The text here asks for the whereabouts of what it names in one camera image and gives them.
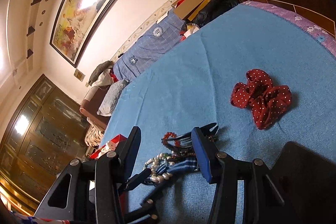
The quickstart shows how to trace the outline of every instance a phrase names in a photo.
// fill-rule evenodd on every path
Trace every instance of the brown box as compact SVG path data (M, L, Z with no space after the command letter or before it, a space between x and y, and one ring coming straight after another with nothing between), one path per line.
M204 0L184 0L178 7L176 7L179 1L181 0L177 0L172 4L173 12L180 19L185 20Z

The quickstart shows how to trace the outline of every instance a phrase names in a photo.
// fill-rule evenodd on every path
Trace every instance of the circular emblem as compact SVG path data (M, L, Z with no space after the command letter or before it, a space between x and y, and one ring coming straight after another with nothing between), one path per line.
M138 62L138 60L137 60L137 58L135 56L132 56L129 59L129 62L130 62L131 65L135 65Z
M154 31L153 31L153 35L154 35L155 37L160 37L160 36L162 35L162 29L161 29L161 27L156 27L156 28L154 29Z

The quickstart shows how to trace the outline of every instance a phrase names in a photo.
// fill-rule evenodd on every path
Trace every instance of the dark wooden frame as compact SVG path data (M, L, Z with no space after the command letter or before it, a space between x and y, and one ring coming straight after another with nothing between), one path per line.
M82 58L82 55L83 55L83 53L84 53L84 51L85 51L85 48L86 48L86 46L88 45L88 42L90 41L90 39L91 39L91 37L92 37L92 35L94 34L94 32L96 31L96 29L97 29L97 27L98 27L98 25L100 24L100 22L101 22L101 20L104 18L104 16L106 15L106 13L107 13L107 11L110 9L110 7L111 7L111 5L116 1L116 0L110 0L107 4L106 4L106 6L104 7L104 9L102 10L102 12L101 12L101 14L98 16L98 18L97 18L97 20L94 22L94 24L93 24L93 26L92 26L92 28L91 28L91 30L89 31L89 33L88 33L88 35L87 35L87 37L86 37L86 39L84 40L84 42L83 42L83 46L82 46L82 48L80 49L80 52L79 52L79 54L78 54L78 58L77 58L77 60L75 61L75 63L72 63L70 60L68 60L65 56L64 56L64 54L57 48L57 47L55 47L54 45L53 45L53 36L54 36L54 32L55 32L55 29L56 29L56 25L57 25L57 22L58 22L58 18L59 18L59 16L60 16L60 13L61 13L61 11L62 11L62 8L63 8L63 5L64 5L64 2L65 2L66 0L62 0L62 2L61 2L61 4L60 4L60 7L59 7L59 9L58 9L58 12L57 12L57 16L56 16L56 18L55 18L55 22L54 22L54 26L53 26L53 28L52 28L52 32L51 32L51 38L50 38L50 45L65 59L65 60L67 60L73 67L75 67L75 68L77 68L77 66L78 66L78 63L79 63L79 61L80 61L80 59Z

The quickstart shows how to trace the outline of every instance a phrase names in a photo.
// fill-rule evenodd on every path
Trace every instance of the red polka dot scrunchie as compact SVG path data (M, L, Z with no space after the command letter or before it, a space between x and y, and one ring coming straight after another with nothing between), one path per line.
M260 69L246 73L247 85L237 83L231 95L231 105L252 108L253 120L258 129L265 129L287 110L292 94L286 85L273 86L269 75Z

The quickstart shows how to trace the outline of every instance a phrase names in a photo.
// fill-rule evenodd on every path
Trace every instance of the picture frame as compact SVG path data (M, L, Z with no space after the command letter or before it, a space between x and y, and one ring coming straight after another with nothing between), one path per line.
M99 23L116 0L62 0L50 45L77 68Z

